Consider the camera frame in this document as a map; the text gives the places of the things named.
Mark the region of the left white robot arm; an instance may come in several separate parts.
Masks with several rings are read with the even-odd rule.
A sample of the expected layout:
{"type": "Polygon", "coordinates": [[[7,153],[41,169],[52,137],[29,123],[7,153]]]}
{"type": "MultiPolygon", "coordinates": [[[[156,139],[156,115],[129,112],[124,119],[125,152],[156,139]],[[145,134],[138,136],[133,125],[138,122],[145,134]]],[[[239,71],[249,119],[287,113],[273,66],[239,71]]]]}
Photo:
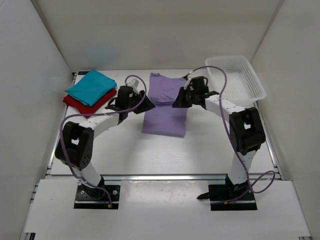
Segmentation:
{"type": "Polygon", "coordinates": [[[63,124],[55,157],[88,188],[87,194],[93,200],[100,200],[105,194],[104,180],[91,163],[95,138],[120,125],[129,113],[138,115],[154,108],[144,90],[123,85],[117,96],[108,102],[105,111],[94,113],[83,122],[68,121],[63,124]]]}

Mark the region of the purple t shirt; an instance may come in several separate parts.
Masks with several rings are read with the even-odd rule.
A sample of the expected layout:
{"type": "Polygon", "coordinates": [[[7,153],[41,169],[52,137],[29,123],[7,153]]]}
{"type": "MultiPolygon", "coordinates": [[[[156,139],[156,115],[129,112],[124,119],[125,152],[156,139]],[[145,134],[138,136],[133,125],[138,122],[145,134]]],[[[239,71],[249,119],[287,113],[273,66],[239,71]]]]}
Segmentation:
{"type": "Polygon", "coordinates": [[[172,107],[184,85],[185,80],[182,78],[150,74],[147,97],[155,108],[145,112],[142,133],[178,138],[185,136],[188,110],[172,107]]]}

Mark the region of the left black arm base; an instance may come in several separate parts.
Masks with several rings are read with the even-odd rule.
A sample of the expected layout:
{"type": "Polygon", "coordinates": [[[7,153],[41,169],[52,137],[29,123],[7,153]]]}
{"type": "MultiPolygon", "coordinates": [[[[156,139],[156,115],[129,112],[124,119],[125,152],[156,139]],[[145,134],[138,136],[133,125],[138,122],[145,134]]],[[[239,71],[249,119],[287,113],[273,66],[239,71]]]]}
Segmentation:
{"type": "Polygon", "coordinates": [[[87,187],[79,181],[74,198],[74,209],[93,210],[118,210],[120,203],[120,182],[111,181],[104,183],[104,188],[110,195],[112,203],[105,191],[87,187]]]}

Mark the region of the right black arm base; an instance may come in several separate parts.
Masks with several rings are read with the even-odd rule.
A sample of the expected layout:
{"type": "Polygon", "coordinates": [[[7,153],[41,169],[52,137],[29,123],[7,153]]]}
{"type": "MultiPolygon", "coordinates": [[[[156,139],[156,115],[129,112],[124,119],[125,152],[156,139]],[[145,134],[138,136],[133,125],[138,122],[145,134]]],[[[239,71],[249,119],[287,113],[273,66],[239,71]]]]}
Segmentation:
{"type": "Polygon", "coordinates": [[[256,211],[258,209],[254,193],[248,183],[232,185],[226,179],[224,184],[209,184],[208,191],[200,194],[199,201],[209,200],[211,211],[256,211]]]}

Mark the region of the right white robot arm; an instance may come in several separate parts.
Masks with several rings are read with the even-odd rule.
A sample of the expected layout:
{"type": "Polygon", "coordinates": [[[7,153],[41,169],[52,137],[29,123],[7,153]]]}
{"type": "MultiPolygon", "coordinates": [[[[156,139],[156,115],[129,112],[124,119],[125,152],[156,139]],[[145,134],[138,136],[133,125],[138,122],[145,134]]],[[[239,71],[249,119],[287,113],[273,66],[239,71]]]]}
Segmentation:
{"type": "Polygon", "coordinates": [[[255,107],[245,108],[210,91],[204,76],[183,77],[185,85],[179,89],[173,108],[201,106],[222,118],[226,133],[234,150],[231,168],[226,175],[224,193],[230,200],[238,199],[247,185],[249,169],[254,156],[266,141],[259,112],[255,107]]]}

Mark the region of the blue t shirt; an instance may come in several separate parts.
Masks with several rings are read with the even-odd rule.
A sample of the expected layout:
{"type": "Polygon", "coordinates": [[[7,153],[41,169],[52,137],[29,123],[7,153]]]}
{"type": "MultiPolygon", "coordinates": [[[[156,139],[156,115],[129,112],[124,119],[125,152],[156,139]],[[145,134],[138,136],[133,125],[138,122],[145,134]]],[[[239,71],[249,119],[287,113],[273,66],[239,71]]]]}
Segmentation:
{"type": "Polygon", "coordinates": [[[66,89],[65,92],[85,106],[92,107],[107,92],[116,87],[117,83],[114,79],[93,69],[74,86],[66,89]]]}

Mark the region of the red t shirt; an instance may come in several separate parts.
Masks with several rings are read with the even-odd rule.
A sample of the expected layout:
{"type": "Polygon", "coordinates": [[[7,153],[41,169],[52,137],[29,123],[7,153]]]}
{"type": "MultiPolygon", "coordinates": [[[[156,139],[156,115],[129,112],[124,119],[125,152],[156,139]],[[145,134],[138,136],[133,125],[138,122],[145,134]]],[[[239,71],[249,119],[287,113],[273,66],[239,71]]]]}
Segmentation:
{"type": "Polygon", "coordinates": [[[63,102],[69,106],[75,108],[80,114],[95,114],[104,104],[111,100],[117,94],[116,89],[111,89],[104,96],[102,96],[93,106],[86,106],[79,100],[67,95],[63,98],[63,102]]]}

